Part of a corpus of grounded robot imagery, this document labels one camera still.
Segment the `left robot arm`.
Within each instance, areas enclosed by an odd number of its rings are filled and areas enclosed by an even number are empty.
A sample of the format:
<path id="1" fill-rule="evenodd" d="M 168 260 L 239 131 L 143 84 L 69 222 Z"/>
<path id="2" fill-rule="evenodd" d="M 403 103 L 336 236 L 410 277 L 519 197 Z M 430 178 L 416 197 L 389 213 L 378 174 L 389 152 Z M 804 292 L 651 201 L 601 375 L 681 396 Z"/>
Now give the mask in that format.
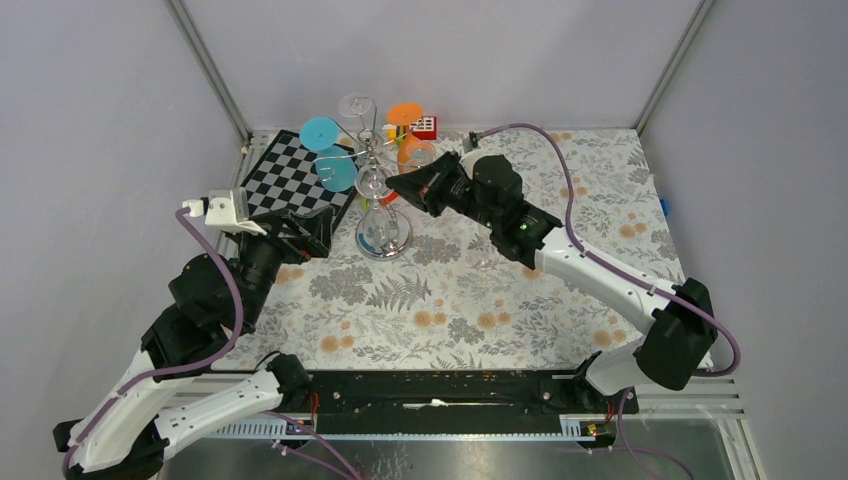
<path id="1" fill-rule="evenodd" d="M 86 418 L 53 430 L 67 479 L 147 479 L 206 434 L 266 410 L 313 403 L 311 379 L 293 355 L 280 354 L 227 390 L 184 407 L 169 400 L 255 330 L 283 265 L 328 256 L 336 210 L 305 215 L 279 209 L 248 216 L 224 199 L 186 201 L 176 214 L 200 217 L 235 242 L 227 259 L 210 244 L 169 284 L 173 303 L 142 336 L 130 366 Z"/>

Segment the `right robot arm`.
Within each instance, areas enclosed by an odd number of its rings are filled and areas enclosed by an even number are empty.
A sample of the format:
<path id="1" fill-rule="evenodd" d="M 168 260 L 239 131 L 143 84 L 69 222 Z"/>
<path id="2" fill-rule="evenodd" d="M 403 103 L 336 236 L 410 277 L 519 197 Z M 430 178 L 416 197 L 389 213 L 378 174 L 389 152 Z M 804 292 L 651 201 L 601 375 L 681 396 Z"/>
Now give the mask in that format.
<path id="1" fill-rule="evenodd" d="M 451 209 L 487 228 L 500 255 L 571 283 L 642 333 L 580 365 L 573 396 L 583 410 L 601 410 L 627 387 L 656 384 L 681 391 L 703 375 L 700 366 L 718 337 L 708 320 L 708 288 L 693 278 L 675 284 L 651 276 L 581 242 L 558 218 L 525 199 L 522 178 L 504 156 L 449 152 L 389 177 L 387 185 L 433 217 Z"/>

